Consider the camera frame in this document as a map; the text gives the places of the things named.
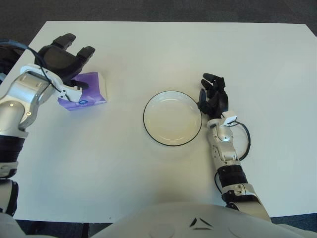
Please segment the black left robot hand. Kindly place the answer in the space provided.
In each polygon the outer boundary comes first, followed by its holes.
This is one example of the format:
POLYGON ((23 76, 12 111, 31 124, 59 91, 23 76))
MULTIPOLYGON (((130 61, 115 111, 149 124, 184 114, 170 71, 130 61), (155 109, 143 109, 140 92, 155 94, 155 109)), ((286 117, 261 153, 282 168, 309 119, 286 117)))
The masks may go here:
POLYGON ((53 40, 50 45, 42 47, 38 54, 44 60, 43 68, 58 75, 64 85, 79 87, 83 90, 88 89, 86 82, 76 81, 74 78, 82 71, 83 66, 89 61, 95 52, 91 46, 83 47, 77 55, 67 52, 67 48, 76 39, 72 33, 67 33, 53 40))

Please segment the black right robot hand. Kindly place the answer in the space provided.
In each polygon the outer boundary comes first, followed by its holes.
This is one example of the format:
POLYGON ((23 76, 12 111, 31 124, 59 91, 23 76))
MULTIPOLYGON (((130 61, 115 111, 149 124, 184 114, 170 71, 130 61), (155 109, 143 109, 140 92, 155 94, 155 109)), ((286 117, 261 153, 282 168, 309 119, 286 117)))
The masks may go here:
POLYGON ((203 89, 200 90, 197 106, 209 119, 220 119, 223 112, 228 111, 228 96, 225 91, 223 77, 204 73, 201 80, 203 89))

